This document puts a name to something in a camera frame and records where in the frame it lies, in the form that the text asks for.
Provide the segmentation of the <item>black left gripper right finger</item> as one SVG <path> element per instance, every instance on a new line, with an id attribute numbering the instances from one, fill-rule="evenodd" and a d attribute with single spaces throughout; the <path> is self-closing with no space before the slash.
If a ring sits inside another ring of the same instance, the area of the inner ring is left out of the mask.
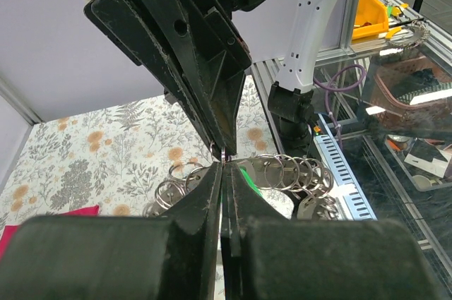
<path id="1" fill-rule="evenodd" d="M 289 220 L 222 167 L 227 299 L 441 299 L 411 233 L 393 220 Z"/>

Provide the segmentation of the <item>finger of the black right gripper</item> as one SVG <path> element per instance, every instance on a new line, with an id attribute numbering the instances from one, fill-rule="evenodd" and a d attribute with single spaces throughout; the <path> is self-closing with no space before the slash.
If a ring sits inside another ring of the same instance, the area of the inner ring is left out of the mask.
<path id="1" fill-rule="evenodd" d="M 91 0 L 84 14 L 132 62 L 156 77 L 170 101 L 184 110 L 201 140 L 212 153 L 220 154 L 225 146 L 214 137 L 212 123 L 198 105 L 172 47 L 147 9 L 133 0 Z"/>
<path id="2" fill-rule="evenodd" d="M 172 47 L 222 152 L 236 154 L 238 105 L 251 57 L 229 15 L 218 0 L 133 2 L 147 9 Z"/>

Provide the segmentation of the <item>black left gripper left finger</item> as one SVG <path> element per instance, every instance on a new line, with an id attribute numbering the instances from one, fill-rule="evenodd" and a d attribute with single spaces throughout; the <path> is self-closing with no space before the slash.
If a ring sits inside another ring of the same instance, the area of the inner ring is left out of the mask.
<path id="1" fill-rule="evenodd" d="M 212 299 L 222 165 L 157 217 L 30 218 L 1 258 L 2 299 Z"/>

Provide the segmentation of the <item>grey disc with key rings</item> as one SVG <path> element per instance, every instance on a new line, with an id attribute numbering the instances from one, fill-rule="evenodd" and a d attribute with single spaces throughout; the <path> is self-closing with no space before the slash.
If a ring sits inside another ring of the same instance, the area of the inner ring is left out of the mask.
<path id="1" fill-rule="evenodd" d="M 320 160 L 310 157 L 290 157 L 260 154 L 234 161 L 248 186 L 260 197 L 282 197 L 292 204 L 283 214 L 298 220 L 338 220 L 336 199 L 331 195 L 335 185 L 333 173 Z M 174 164 L 167 178 L 155 189 L 154 201 L 143 209 L 144 217 L 157 217 L 169 210 L 201 183 L 208 167 L 193 163 L 186 176 L 174 172 L 185 164 Z"/>

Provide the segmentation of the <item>green tag key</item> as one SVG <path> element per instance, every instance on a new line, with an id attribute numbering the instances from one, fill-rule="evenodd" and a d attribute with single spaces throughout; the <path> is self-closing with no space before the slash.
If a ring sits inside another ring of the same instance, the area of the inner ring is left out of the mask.
<path id="1" fill-rule="evenodd" d="M 242 176 L 244 177 L 244 179 L 246 180 L 246 182 L 248 183 L 249 187 L 259 196 L 262 196 L 262 193 L 260 192 L 259 188 L 255 185 L 255 183 L 253 182 L 253 180 L 251 179 L 251 177 L 248 175 L 247 171 L 245 170 L 245 168 L 241 167 L 240 171 L 242 173 Z"/>

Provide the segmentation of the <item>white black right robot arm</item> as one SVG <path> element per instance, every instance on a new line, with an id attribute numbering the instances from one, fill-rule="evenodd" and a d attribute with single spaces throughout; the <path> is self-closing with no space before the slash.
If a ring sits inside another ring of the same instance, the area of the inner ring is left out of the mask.
<path id="1" fill-rule="evenodd" d="M 89 0 L 85 16 L 186 112 L 215 158 L 237 152 L 236 120 L 252 59 L 232 22 L 265 0 Z M 268 108 L 282 135 L 303 140 L 314 112 L 314 64 L 337 0 L 297 0 Z"/>

